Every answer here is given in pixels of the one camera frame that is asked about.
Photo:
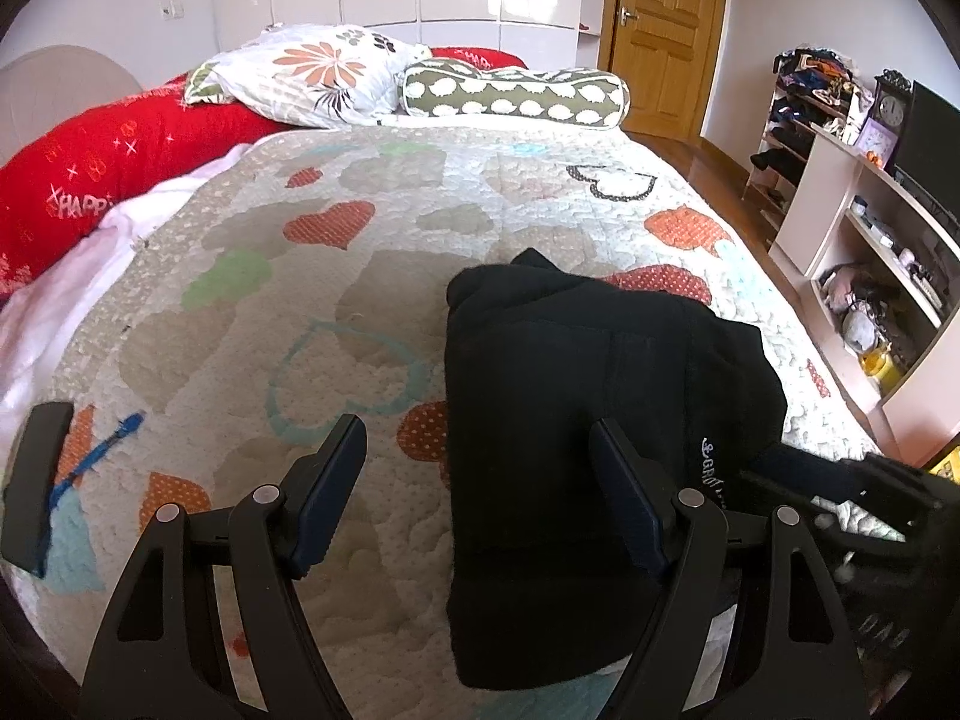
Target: floral pillow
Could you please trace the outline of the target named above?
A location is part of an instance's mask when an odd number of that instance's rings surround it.
[[[403,72],[429,57],[426,46],[361,26],[284,26],[205,62],[184,99],[236,98],[261,116],[299,127],[375,124],[397,108]]]

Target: clock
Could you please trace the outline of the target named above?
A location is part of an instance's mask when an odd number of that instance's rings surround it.
[[[868,116],[899,138],[904,133],[912,98],[910,82],[897,71],[886,70],[877,76],[877,97]]]

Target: black monitor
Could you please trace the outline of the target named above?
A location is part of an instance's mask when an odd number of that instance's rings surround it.
[[[954,220],[960,220],[960,110],[923,84],[913,85],[913,104],[894,164]]]

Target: tv stand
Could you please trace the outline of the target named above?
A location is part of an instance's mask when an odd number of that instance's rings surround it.
[[[957,301],[948,299],[938,309],[851,204],[862,197],[869,213],[921,262],[936,260],[960,274],[960,244],[894,177],[822,128],[813,130],[813,149],[770,256],[800,295],[800,318],[881,450],[924,466],[960,432]],[[901,289],[903,329],[918,358],[890,391],[881,391],[864,373],[821,298],[821,276],[848,263],[866,264],[877,278]]]

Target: red pillow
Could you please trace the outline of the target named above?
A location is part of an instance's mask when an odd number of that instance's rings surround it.
[[[184,106],[184,81],[68,119],[0,169],[0,301],[97,226],[107,209],[289,129],[241,103]]]
[[[498,52],[495,49],[465,49],[464,47],[450,46],[445,49],[431,49],[438,59],[462,59],[469,62],[477,70],[499,70],[500,68],[523,68],[523,60],[511,53]]]

